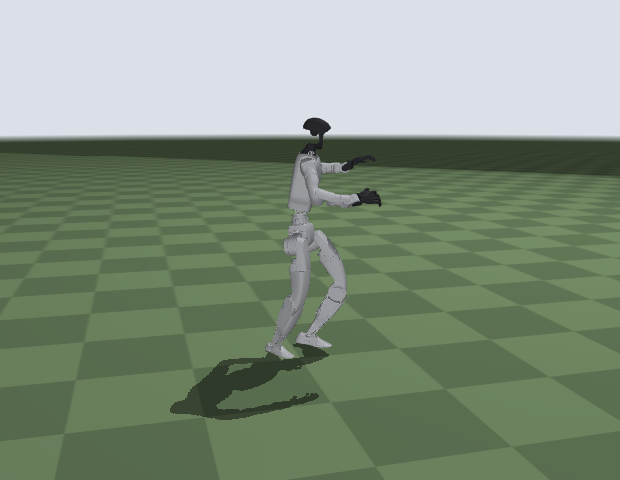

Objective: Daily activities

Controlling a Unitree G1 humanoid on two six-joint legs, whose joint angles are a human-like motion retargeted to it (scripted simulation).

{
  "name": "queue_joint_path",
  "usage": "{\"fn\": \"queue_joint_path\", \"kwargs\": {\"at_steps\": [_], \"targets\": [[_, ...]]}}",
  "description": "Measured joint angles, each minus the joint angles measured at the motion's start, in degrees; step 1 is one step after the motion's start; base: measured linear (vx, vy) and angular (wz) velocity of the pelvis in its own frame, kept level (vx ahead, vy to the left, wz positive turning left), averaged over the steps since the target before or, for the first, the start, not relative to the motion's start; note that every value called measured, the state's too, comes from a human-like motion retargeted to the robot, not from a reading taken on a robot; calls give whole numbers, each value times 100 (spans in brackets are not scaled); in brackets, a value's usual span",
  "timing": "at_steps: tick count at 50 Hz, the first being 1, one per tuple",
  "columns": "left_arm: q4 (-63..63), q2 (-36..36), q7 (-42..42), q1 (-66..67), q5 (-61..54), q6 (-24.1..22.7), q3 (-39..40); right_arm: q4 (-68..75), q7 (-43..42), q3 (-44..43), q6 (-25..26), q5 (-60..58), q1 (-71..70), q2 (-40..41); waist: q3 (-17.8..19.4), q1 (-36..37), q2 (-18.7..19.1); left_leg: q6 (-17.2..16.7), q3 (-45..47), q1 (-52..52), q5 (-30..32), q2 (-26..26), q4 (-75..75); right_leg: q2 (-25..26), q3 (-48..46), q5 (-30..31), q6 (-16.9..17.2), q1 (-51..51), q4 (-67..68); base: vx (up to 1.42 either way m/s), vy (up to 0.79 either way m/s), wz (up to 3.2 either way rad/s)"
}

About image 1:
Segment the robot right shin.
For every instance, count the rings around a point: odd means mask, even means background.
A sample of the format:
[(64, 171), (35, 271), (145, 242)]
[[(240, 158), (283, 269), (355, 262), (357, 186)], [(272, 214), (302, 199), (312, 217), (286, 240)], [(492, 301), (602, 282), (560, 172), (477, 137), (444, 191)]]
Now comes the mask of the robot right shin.
[(294, 313), (295, 309), (296, 308), (294, 307), (292, 297), (286, 297), (278, 314), (276, 331), (271, 342), (271, 347), (277, 347), (280, 342), (280, 344), (282, 344), (296, 325), (302, 314), (303, 308)]

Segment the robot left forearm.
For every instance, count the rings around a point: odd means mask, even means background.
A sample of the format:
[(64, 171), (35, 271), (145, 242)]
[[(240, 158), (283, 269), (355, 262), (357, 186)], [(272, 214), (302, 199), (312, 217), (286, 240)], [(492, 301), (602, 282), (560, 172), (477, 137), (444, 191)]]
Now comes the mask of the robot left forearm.
[(347, 162), (344, 162), (342, 164), (338, 163), (338, 162), (335, 162), (335, 163), (325, 163), (325, 162), (321, 163), (322, 174), (326, 174), (326, 173), (340, 173), (340, 172), (347, 173), (347, 172), (350, 171), (350, 169), (347, 170), (347, 171), (343, 171), (342, 170), (342, 166), (345, 165), (345, 164), (347, 164)]

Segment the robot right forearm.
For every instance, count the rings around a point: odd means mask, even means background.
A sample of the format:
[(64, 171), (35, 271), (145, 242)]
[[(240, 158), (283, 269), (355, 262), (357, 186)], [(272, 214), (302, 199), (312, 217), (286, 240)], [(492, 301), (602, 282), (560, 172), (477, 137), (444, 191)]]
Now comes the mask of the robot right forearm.
[(357, 194), (341, 195), (341, 194), (335, 194), (333, 192), (329, 192), (323, 189), (316, 189), (315, 194), (318, 198), (326, 200), (326, 205), (330, 207), (333, 207), (333, 206), (342, 207), (342, 208), (354, 207), (352, 206), (352, 204), (360, 201)]

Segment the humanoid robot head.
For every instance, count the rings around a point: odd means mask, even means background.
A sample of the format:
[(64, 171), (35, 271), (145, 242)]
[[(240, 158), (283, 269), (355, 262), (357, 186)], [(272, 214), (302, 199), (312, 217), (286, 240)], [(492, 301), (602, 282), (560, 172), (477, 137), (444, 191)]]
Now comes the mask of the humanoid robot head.
[[(300, 153), (308, 154), (309, 151), (315, 152), (316, 148), (321, 150), (322, 144), (323, 144), (323, 135), (324, 133), (326, 133), (327, 131), (331, 129), (331, 126), (326, 121), (320, 118), (310, 118), (305, 121), (303, 128), (306, 130), (310, 130), (310, 133), (312, 136), (317, 136), (319, 134), (319, 143), (318, 144), (308, 143), (306, 147)], [(317, 156), (316, 154), (312, 154), (312, 155)]]

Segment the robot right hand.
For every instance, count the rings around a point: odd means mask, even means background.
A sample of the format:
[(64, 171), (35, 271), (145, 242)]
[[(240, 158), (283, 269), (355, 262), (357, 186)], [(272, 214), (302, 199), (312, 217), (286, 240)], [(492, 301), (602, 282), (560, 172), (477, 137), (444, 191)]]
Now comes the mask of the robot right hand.
[[(359, 202), (355, 202), (352, 204), (352, 206), (359, 206), (362, 205), (362, 203), (366, 203), (366, 204), (379, 204), (379, 207), (382, 205), (381, 204), (381, 199), (379, 194), (377, 194), (377, 192), (374, 191), (369, 191), (369, 188), (364, 189), (364, 191), (362, 191), (361, 193), (356, 193), (360, 199)], [(352, 194), (351, 194), (352, 195)], [(378, 201), (374, 201), (374, 200), (378, 200)]]

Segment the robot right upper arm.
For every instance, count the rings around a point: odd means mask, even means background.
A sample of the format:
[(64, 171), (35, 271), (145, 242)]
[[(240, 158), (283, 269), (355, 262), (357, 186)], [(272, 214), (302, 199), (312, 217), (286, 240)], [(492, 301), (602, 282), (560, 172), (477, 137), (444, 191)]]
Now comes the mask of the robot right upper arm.
[(319, 178), (315, 160), (312, 158), (302, 159), (300, 162), (300, 170), (301, 174), (304, 176), (311, 203), (316, 206), (322, 205), (325, 200), (318, 198), (315, 194), (315, 190), (320, 189), (318, 188)]

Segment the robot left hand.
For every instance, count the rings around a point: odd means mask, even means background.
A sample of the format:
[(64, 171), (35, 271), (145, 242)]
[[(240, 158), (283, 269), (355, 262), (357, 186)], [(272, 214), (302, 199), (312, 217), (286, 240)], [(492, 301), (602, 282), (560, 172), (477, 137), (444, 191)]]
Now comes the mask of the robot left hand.
[(342, 170), (343, 171), (347, 171), (349, 169), (353, 169), (354, 165), (356, 165), (356, 164), (358, 164), (360, 162), (366, 163), (367, 162), (367, 161), (365, 161), (366, 159), (370, 159), (373, 162), (376, 161), (376, 159), (373, 156), (371, 156), (371, 155), (367, 155), (367, 156), (364, 156), (364, 157), (362, 157), (362, 156), (361, 157), (357, 157), (357, 158), (355, 158), (355, 159), (353, 159), (351, 161), (348, 160), (347, 164), (342, 166)]

